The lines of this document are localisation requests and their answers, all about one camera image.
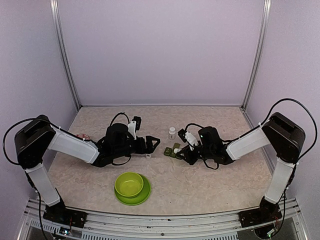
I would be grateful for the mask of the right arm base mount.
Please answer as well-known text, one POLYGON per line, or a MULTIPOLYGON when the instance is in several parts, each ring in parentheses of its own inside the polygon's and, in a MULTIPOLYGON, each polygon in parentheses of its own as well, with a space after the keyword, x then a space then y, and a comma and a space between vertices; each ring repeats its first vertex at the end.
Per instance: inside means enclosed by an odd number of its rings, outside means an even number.
POLYGON ((260 208, 240 211, 238 216, 242 228, 272 222, 283 217, 280 210, 270 213, 268 210, 263 211, 260 208))

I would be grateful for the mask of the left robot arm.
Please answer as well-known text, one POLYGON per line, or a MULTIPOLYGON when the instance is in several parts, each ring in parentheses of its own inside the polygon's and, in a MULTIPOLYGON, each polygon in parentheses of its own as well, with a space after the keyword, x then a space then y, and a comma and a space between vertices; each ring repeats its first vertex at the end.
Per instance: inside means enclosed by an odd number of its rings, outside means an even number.
POLYGON ((112 122, 106 129, 105 136, 98 141, 84 139, 63 130, 51 123, 45 115, 31 118, 27 123, 14 136, 17 162, 46 206, 51 207, 50 214, 61 223, 70 218, 70 211, 61 204, 63 200, 43 165, 46 151, 56 151, 103 168, 113 165, 115 159, 121 157, 151 155, 161 142, 159 138, 150 135, 136 135, 141 125, 141 118, 138 116, 128 124, 112 122))

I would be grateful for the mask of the white pill bottle with code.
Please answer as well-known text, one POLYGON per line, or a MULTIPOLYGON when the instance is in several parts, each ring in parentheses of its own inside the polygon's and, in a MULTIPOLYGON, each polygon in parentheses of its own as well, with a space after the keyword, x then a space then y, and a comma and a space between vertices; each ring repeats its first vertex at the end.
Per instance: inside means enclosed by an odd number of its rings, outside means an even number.
POLYGON ((181 151, 181 149, 180 148, 175 148, 174 150, 173 150, 173 152, 176 154, 176 153, 178 153, 178 152, 180 152, 181 151))

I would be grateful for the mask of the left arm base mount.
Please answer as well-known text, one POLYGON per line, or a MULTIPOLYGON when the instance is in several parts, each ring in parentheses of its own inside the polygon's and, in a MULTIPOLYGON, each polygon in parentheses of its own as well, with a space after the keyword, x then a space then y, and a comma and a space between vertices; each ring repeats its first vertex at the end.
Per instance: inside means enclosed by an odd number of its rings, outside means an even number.
POLYGON ((43 218, 54 223, 83 229, 87 219, 87 213, 68 208, 55 211, 45 210, 43 218))

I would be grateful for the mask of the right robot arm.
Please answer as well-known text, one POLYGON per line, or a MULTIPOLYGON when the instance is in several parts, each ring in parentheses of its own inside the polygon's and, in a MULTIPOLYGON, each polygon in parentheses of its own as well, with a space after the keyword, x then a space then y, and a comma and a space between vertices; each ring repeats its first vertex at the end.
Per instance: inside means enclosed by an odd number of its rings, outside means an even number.
POLYGON ((229 165, 214 169, 212 160, 189 165, 164 156, 170 127, 185 126, 197 134, 199 126, 217 128, 227 140, 245 134, 249 125, 237 107, 155 106, 147 116, 147 132, 161 144, 146 161, 144 174, 152 190, 143 209, 149 215, 211 214, 256 207, 273 176, 265 148, 257 149, 229 165))

